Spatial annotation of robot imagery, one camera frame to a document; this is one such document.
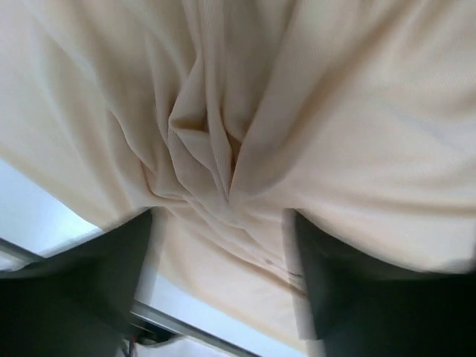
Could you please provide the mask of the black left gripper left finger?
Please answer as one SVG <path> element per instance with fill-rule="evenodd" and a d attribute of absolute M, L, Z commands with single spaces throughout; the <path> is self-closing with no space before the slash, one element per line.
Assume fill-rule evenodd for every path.
<path fill-rule="evenodd" d="M 128 333 L 152 213 L 15 271 L 1 272 L 2 356 L 115 356 Z M 123 316 L 112 302 L 125 303 Z"/>

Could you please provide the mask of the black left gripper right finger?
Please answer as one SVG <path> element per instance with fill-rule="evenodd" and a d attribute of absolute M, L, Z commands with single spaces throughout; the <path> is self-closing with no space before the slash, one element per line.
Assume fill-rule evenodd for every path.
<path fill-rule="evenodd" d="M 401 268 L 332 237 L 301 213 L 292 234 L 315 337 L 326 356 L 474 356 L 475 270 Z"/>

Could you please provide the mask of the beige trousers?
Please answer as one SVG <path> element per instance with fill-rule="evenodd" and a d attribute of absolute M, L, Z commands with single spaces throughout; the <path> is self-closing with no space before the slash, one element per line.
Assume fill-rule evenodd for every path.
<path fill-rule="evenodd" d="M 296 350 L 283 213 L 417 271 L 475 253 L 473 1 L 3 1 L 1 158 Z"/>

